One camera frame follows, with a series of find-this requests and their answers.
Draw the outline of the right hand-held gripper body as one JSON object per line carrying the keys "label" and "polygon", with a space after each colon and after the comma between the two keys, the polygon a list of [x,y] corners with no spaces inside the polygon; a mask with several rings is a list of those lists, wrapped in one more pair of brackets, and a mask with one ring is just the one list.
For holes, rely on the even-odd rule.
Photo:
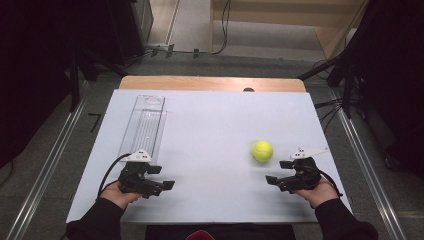
{"label": "right hand-held gripper body", "polygon": [[299,148],[288,160],[283,160],[294,162],[295,175],[278,179],[280,190],[294,193],[297,190],[314,189],[321,179],[321,172],[313,156],[327,151],[327,148]]}

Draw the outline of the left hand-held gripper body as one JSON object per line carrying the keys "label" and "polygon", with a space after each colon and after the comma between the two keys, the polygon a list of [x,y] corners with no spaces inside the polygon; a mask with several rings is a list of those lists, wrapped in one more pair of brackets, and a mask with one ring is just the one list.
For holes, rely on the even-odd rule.
{"label": "left hand-held gripper body", "polygon": [[121,159],[125,163],[118,181],[123,193],[139,193],[144,198],[159,196],[164,190],[163,183],[148,180],[145,175],[151,165],[151,156],[143,149],[131,154],[124,154]]}

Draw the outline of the yellow tennis ball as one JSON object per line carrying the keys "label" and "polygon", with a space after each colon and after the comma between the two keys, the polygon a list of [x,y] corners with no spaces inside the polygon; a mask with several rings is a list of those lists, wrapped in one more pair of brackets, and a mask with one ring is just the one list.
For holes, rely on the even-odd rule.
{"label": "yellow tennis ball", "polygon": [[267,141],[257,141],[251,150],[255,160],[258,162],[267,162],[273,156],[273,146]]}

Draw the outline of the clear plastic container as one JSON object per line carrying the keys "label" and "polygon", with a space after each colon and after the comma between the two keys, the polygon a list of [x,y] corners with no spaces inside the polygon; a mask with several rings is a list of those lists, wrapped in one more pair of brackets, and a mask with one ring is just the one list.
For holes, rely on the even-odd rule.
{"label": "clear plastic container", "polygon": [[163,96],[139,95],[125,130],[118,155],[143,151],[156,164],[166,121]]}

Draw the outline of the person's right hand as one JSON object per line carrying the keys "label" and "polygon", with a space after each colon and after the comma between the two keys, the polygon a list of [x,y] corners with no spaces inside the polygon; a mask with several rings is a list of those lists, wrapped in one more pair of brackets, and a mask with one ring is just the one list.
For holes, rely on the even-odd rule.
{"label": "person's right hand", "polygon": [[313,208],[318,207],[326,201],[339,197],[334,186],[324,177],[320,179],[318,185],[314,189],[297,190],[296,194],[308,201]]}

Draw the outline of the person's left hand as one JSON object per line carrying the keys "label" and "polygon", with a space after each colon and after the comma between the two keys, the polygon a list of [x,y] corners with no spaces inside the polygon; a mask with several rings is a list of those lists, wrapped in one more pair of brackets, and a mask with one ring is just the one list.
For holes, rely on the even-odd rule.
{"label": "person's left hand", "polygon": [[123,210],[125,210],[130,203],[142,197],[139,193],[123,193],[120,186],[121,184],[119,181],[109,184],[101,192],[100,197],[111,201]]}

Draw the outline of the red cloth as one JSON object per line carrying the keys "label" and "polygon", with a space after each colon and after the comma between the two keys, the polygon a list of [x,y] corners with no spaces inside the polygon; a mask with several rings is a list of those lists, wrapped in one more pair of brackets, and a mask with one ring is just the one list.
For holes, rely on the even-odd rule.
{"label": "red cloth", "polygon": [[198,230],[188,235],[185,240],[215,240],[215,238],[207,231]]}

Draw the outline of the white board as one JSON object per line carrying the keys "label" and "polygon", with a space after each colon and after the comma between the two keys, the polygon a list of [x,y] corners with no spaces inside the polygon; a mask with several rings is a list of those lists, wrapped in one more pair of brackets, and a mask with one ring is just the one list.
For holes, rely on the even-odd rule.
{"label": "white board", "polygon": [[[327,148],[307,93],[164,91],[166,121],[156,180],[172,190],[131,204],[125,222],[146,224],[302,223],[316,217],[303,198],[282,192],[265,176],[287,176],[279,166],[299,148]],[[254,159],[257,141],[273,146],[267,162]],[[314,157],[333,179],[331,152]]]}

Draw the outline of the wooden table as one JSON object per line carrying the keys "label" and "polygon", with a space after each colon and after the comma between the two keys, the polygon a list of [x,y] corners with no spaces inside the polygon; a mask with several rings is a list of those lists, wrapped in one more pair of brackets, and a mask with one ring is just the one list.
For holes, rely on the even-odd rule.
{"label": "wooden table", "polygon": [[184,90],[184,91],[243,91],[300,92],[306,91],[300,79],[205,77],[205,76],[126,76],[120,90]]}

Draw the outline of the black stand leg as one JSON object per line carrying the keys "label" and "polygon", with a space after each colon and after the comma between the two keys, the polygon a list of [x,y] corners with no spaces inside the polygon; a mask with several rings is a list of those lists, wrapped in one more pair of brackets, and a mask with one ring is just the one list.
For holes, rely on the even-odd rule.
{"label": "black stand leg", "polygon": [[313,67],[311,70],[301,74],[298,76],[298,79],[305,81],[311,77],[313,77],[314,75],[330,68],[333,67],[335,65],[337,65],[338,63],[341,63],[345,60],[345,58],[343,56],[336,56],[335,58],[331,59],[331,60],[325,60],[323,63],[321,63],[320,65],[317,65],[315,67]]}
{"label": "black stand leg", "polygon": [[78,77],[77,53],[70,54],[69,79],[71,81],[71,107],[70,111],[74,112],[80,101],[80,87]]}

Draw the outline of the black curtain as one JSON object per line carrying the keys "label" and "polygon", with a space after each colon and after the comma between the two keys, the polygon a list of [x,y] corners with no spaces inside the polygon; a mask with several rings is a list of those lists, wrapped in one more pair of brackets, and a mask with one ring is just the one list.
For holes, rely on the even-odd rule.
{"label": "black curtain", "polygon": [[95,33],[105,2],[0,0],[0,168],[70,93],[70,56]]}
{"label": "black curtain", "polygon": [[351,43],[362,107],[389,166],[424,180],[424,0],[369,0]]}

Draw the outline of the dark cabinet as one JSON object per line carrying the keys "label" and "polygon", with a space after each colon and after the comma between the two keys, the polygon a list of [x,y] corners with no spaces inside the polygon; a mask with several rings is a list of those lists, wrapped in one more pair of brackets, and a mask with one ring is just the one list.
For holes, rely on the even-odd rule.
{"label": "dark cabinet", "polygon": [[150,0],[107,0],[119,64],[145,52],[154,17]]}

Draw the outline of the light wooden shelf unit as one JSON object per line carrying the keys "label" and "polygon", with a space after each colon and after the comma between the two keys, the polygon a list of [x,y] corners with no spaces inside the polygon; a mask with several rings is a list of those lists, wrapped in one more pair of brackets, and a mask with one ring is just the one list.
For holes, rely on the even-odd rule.
{"label": "light wooden shelf unit", "polygon": [[357,28],[369,0],[231,0],[235,22],[312,26],[327,59],[338,55],[343,40]]}

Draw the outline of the metal floor rail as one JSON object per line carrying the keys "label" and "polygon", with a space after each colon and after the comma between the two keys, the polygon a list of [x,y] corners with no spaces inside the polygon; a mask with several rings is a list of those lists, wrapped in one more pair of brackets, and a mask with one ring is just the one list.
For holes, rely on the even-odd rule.
{"label": "metal floor rail", "polygon": [[68,114],[35,183],[18,211],[13,225],[6,236],[6,240],[22,240],[56,170],[76,123],[80,118],[81,112],[85,107],[90,90],[91,86],[88,81],[84,81],[80,85],[80,102],[76,105],[75,110]]}
{"label": "metal floor rail", "polygon": [[365,144],[341,103],[335,103],[331,120],[323,127],[354,215],[372,223],[380,240],[407,240]]}

